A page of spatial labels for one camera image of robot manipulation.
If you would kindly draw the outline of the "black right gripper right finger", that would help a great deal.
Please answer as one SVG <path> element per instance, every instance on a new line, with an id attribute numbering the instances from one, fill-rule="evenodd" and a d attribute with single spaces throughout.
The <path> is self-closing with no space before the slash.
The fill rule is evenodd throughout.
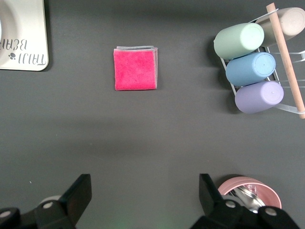
<path id="1" fill-rule="evenodd" d="M 256 215 L 235 199 L 224 199 L 209 174 L 199 175 L 199 200 L 204 215 L 193 229 L 258 229 Z"/>

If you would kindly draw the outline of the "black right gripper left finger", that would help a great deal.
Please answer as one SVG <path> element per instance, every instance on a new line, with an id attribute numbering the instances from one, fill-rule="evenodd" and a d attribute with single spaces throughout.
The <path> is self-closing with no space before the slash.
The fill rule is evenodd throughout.
<path id="1" fill-rule="evenodd" d="M 92 199 L 91 175 L 82 174 L 58 199 L 48 199 L 34 210 L 38 229 L 74 229 Z"/>

